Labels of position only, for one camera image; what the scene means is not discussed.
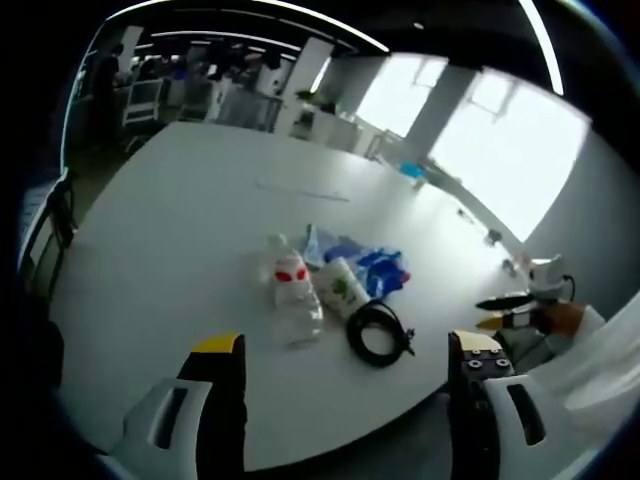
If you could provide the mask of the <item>person's right hand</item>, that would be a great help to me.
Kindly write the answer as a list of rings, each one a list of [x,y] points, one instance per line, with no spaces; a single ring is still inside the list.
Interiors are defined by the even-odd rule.
[[[585,311],[585,306],[571,302],[546,305],[541,309],[538,327],[544,334],[575,338]]]

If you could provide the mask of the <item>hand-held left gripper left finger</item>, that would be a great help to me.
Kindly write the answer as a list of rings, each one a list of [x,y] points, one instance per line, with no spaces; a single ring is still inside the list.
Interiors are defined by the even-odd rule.
[[[245,391],[244,336],[205,340],[125,416],[106,465],[118,479],[242,478]]]

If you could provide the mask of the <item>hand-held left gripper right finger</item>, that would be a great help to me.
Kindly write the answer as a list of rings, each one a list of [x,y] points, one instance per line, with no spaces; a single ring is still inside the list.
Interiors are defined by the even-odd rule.
[[[556,475],[556,406],[497,341],[450,332],[447,386],[453,479]]]

